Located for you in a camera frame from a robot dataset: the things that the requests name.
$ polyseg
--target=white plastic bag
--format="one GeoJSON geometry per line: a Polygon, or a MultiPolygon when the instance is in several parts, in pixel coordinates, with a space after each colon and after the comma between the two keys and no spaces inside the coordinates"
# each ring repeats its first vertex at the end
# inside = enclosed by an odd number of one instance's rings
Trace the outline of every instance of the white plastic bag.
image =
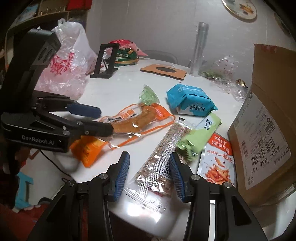
{"type": "Polygon", "coordinates": [[[66,95],[77,100],[84,92],[86,73],[94,69],[97,55],[90,48],[80,23],[60,19],[52,31],[62,45],[42,72],[35,90],[66,95]]]}

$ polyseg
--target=red and white snack pouch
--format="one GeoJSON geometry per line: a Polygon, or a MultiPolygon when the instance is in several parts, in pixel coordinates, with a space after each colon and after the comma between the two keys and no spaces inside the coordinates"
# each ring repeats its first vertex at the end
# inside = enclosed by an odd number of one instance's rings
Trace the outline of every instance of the red and white snack pouch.
{"type": "Polygon", "coordinates": [[[217,133],[211,136],[202,152],[197,174],[208,182],[222,184],[227,181],[236,186],[234,158],[228,140],[217,133]]]}

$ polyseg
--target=fried snack picture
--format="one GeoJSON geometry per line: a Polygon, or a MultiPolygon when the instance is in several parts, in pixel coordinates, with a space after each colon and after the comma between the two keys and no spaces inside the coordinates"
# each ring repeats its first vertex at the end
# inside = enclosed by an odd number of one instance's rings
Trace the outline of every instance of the fried snack picture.
{"type": "Polygon", "coordinates": [[[152,106],[141,106],[142,112],[133,118],[123,120],[119,123],[112,123],[114,133],[139,133],[156,118],[156,109],[152,106]]]}
{"type": "Polygon", "coordinates": [[[213,164],[213,166],[210,167],[205,176],[209,178],[208,181],[214,182],[216,184],[222,184],[223,182],[231,182],[229,170],[222,170],[216,164],[213,164]]]}
{"type": "Polygon", "coordinates": [[[219,166],[224,167],[224,168],[226,167],[222,164],[222,162],[217,157],[215,157],[215,160],[219,166]]]}

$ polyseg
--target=cyan object on floor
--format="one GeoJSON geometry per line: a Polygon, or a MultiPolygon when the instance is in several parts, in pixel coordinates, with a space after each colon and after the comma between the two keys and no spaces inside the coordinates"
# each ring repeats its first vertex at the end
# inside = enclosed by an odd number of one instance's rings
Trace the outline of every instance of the cyan object on floor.
{"type": "Polygon", "coordinates": [[[27,190],[27,183],[34,184],[33,178],[19,172],[17,174],[19,177],[19,189],[17,191],[17,196],[15,198],[15,208],[23,209],[25,207],[31,206],[30,203],[26,202],[26,190],[27,190]]]}

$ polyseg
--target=cardboard box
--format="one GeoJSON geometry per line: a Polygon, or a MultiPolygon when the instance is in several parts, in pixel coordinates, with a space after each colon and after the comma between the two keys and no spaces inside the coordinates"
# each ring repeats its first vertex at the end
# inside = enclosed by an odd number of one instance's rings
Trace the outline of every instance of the cardboard box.
{"type": "Polygon", "coordinates": [[[252,85],[228,130],[248,205],[277,202],[296,182],[296,52],[255,45],[252,85]]]}

